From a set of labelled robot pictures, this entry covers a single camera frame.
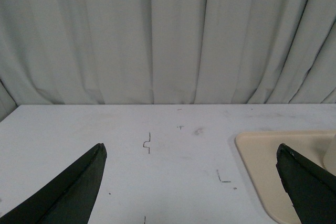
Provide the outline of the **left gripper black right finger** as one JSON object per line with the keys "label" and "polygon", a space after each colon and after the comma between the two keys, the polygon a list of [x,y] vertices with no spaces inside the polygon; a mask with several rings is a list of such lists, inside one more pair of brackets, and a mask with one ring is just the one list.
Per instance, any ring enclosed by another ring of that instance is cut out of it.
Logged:
{"label": "left gripper black right finger", "polygon": [[282,143],[276,169],[301,223],[335,223],[335,176]]}

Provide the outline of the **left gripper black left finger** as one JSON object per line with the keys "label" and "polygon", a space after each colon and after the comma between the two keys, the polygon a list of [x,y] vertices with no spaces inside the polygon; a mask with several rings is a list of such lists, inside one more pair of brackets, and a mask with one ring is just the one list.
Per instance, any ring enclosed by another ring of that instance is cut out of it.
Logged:
{"label": "left gripper black left finger", "polygon": [[96,144],[47,185],[1,217],[1,223],[88,223],[107,150]]}

